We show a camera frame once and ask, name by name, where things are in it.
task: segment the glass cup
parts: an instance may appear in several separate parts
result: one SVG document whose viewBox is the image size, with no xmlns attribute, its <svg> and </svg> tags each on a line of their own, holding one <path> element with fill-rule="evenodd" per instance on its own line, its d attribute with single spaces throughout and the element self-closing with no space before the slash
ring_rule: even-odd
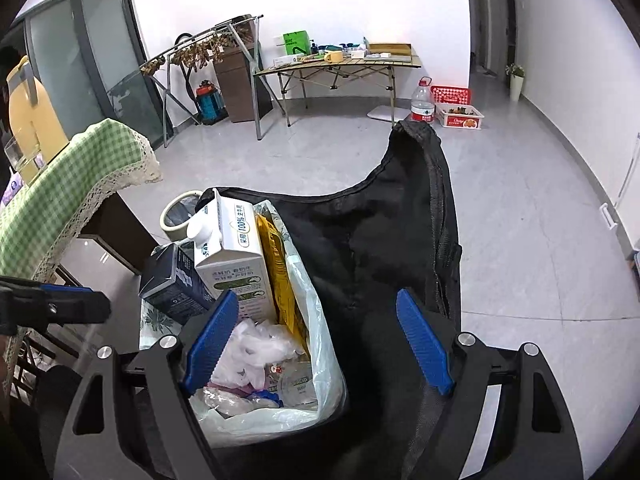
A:
<svg viewBox="0 0 640 480">
<path fill-rule="evenodd" d="M 17 173 L 20 173 L 25 183 L 30 184 L 44 167 L 44 161 L 40 155 L 40 145 L 36 142 L 32 145 L 31 153 L 23 153 L 15 137 L 11 137 L 4 146 L 9 163 Z"/>
</svg>

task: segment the glass door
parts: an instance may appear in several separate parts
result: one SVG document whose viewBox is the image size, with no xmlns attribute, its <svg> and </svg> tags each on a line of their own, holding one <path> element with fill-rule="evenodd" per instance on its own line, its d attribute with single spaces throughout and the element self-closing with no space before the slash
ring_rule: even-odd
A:
<svg viewBox="0 0 640 480">
<path fill-rule="evenodd" d="M 146 60 L 130 0 L 51 0 L 25 25 L 34 73 L 67 137 L 108 117 L 162 143 L 162 103 L 138 69 Z"/>
<path fill-rule="evenodd" d="M 123 1 L 81 1 L 98 73 L 117 119 L 157 143 L 162 139 L 162 121 L 138 69 Z"/>
<path fill-rule="evenodd" d="M 27 20 L 30 61 L 47 89 L 62 129 L 70 139 L 106 115 L 80 53 L 71 0 L 62 0 Z"/>
</svg>

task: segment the lace trim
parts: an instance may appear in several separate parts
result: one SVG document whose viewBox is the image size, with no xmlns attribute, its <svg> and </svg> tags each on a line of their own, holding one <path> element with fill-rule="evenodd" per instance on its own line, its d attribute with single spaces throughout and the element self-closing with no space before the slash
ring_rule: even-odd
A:
<svg viewBox="0 0 640 480">
<path fill-rule="evenodd" d="M 113 173 L 108 174 L 94 185 L 84 198 L 78 210 L 70 218 L 69 222 L 67 222 L 65 228 L 53 243 L 53 246 L 47 254 L 44 255 L 41 263 L 33 274 L 32 280 L 40 282 L 48 282 L 50 280 L 62 259 L 62 254 L 65 252 L 65 249 L 71 243 L 71 240 L 80 234 L 82 228 L 94 215 L 104 199 L 119 189 L 137 186 L 147 182 L 157 182 L 162 179 L 160 164 L 156 159 L 148 139 L 134 131 L 132 131 L 132 135 L 140 147 L 140 161 L 113 171 Z M 4 353 L 8 374 L 4 383 L 2 383 L 2 389 L 7 397 L 11 392 L 12 377 L 14 376 L 14 368 L 18 359 L 18 349 L 27 332 L 27 328 L 18 328 L 17 335 L 9 338 L 6 352 Z"/>
</svg>

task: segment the red plastic basket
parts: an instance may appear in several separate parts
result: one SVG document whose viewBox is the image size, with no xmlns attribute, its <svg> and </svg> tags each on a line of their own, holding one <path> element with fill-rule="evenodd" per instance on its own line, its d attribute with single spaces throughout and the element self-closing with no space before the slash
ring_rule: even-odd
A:
<svg viewBox="0 0 640 480">
<path fill-rule="evenodd" d="M 435 103 L 451 103 L 453 105 L 471 104 L 471 90 L 457 86 L 432 86 L 431 95 Z"/>
</svg>

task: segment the white plastic bag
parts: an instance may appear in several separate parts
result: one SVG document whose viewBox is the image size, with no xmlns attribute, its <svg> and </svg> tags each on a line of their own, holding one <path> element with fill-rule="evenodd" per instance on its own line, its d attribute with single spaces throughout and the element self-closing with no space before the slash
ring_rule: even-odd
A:
<svg viewBox="0 0 640 480">
<path fill-rule="evenodd" d="M 344 377 L 335 357 L 329 327 L 316 290 L 306 273 L 300 255 L 291 242 L 280 215 L 271 202 L 265 200 L 254 211 L 273 220 L 282 235 L 287 259 L 287 272 L 300 312 L 309 330 L 309 353 L 313 382 L 318 397 L 318 410 L 295 408 L 262 408 L 249 413 L 223 418 L 216 410 L 204 412 L 201 401 L 194 399 L 194 411 L 211 447 L 244 446 L 269 440 L 290 431 L 309 428 L 340 410 L 346 400 Z"/>
<path fill-rule="evenodd" d="M 304 352 L 286 326 L 268 319 L 259 324 L 243 319 L 226 342 L 210 382 L 225 388 L 250 384 L 254 390 L 263 390 L 268 363 L 293 359 Z"/>
</svg>

